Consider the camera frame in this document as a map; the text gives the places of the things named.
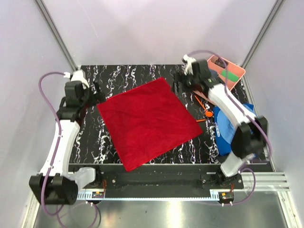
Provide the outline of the orange plastic spoon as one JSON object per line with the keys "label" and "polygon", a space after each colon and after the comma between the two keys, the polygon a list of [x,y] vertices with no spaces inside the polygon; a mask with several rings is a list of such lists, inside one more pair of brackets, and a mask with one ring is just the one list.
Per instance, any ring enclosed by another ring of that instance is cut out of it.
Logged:
{"label": "orange plastic spoon", "polygon": [[206,117],[213,117],[213,113],[205,108],[205,106],[203,105],[201,100],[196,95],[195,95],[195,98],[198,101],[198,103],[200,104],[200,106],[203,108],[203,110],[205,111],[205,116]]}

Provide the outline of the red cloth napkin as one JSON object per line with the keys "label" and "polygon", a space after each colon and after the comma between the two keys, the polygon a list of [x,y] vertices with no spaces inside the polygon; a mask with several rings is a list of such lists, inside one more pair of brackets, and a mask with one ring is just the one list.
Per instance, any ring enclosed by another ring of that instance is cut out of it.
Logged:
{"label": "red cloth napkin", "polygon": [[97,106],[126,171],[202,134],[163,77]]}

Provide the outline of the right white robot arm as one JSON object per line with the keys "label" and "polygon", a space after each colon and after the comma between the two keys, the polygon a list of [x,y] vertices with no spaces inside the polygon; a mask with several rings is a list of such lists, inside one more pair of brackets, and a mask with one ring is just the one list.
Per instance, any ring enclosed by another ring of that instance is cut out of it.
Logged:
{"label": "right white robot arm", "polygon": [[267,120],[245,108],[219,76],[213,77],[207,60],[184,55],[182,61],[185,68],[174,74],[173,92],[178,93],[181,87],[185,92],[204,94],[220,108],[235,130],[231,152],[211,179],[220,188],[227,188],[242,166],[266,146]]}

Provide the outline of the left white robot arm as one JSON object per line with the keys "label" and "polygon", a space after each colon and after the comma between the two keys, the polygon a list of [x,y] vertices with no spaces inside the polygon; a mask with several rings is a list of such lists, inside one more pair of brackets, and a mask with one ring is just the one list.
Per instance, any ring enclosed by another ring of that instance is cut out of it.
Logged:
{"label": "left white robot arm", "polygon": [[81,81],[65,84],[65,97],[56,112],[56,129],[47,160],[40,172],[29,179],[29,186],[41,205],[72,205],[85,186],[98,188],[103,181],[94,168],[68,172],[74,142],[86,116],[86,110],[105,101],[98,90],[94,94]]}

